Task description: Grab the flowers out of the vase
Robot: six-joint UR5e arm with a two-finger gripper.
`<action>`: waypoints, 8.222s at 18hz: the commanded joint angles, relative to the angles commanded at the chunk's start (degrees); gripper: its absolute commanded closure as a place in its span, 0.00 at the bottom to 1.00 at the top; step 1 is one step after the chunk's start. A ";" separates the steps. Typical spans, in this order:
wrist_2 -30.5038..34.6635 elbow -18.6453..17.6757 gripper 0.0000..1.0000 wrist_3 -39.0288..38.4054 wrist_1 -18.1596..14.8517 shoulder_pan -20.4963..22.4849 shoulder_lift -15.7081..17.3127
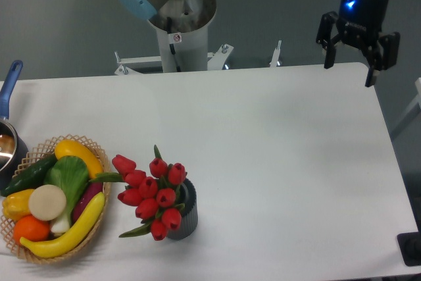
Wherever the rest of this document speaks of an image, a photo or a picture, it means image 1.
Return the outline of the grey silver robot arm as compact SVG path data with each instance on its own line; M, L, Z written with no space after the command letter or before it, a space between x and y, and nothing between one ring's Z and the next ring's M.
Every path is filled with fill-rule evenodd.
M165 72L222 70L232 47L208 51L208 27L216 14L216 0L119 0L132 15L155 29ZM368 62L366 86L376 73L397 62L400 35L384 33L382 24L389 0L341 0L338 11L322 15L317 44L325 53L324 66L335 63L339 43L358 49Z

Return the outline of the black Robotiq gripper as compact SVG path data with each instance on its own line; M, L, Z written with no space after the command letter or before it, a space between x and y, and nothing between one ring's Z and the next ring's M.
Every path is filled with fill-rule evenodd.
M368 61L366 87L376 83L376 72L387 70L397 63L401 35L399 32L380 34L389 0L341 0L339 15L328 12L322 15L316 43L325 51L324 68L333 67L336 44L360 49L366 47Z

